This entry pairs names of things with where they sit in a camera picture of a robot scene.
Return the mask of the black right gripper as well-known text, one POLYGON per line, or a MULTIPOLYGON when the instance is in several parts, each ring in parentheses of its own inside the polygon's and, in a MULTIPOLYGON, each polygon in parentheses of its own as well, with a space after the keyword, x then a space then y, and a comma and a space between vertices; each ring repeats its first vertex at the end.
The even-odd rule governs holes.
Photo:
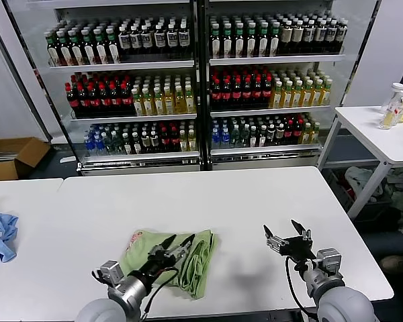
POLYGON ((267 246, 272 250, 279 250, 279 254, 282 256, 289 256, 295 263, 315 260, 316 256, 312 252, 311 230, 305 229, 301 223, 293 219, 291 223, 299 236, 285 238, 284 240, 274 235, 266 225, 263 225, 267 246))

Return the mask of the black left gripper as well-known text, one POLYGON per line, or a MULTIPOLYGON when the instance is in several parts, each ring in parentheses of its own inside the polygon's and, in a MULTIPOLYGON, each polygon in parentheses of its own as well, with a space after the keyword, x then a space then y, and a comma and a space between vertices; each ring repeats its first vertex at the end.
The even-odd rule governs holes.
POLYGON ((148 254, 146 263, 140 268, 140 272, 149 277, 158 277, 167 268, 174 267, 175 257, 186 257, 191 249, 195 234, 185 238, 178 246, 175 246, 171 253, 169 248, 175 238, 176 234, 171 235, 162 241, 155 252, 148 254))

